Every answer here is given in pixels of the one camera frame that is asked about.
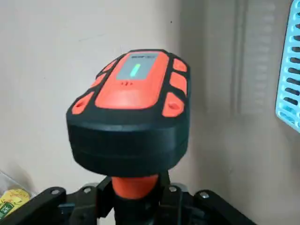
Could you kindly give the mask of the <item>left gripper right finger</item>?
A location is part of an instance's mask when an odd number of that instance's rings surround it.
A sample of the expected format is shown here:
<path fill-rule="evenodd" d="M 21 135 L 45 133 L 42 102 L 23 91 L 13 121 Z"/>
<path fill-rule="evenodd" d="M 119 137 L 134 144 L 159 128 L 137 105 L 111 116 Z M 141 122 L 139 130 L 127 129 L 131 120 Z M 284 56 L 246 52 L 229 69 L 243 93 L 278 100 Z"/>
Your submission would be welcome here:
<path fill-rule="evenodd" d="M 158 207 L 160 225 L 254 225 L 215 192 L 204 189 L 190 194 L 180 183 L 171 183 L 168 172 L 159 175 L 162 195 Z"/>

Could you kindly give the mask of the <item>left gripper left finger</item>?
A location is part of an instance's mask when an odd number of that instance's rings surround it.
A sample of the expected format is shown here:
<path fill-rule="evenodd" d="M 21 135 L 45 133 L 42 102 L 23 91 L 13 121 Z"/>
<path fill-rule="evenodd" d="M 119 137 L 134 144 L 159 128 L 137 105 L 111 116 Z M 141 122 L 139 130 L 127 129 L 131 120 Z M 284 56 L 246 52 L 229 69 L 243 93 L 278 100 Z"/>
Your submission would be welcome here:
<path fill-rule="evenodd" d="M 84 185 L 71 194 L 55 191 L 44 191 L 25 205 L 28 216 L 24 225 L 98 225 L 99 219 L 112 209 L 103 197 L 113 195 L 110 177 Z"/>

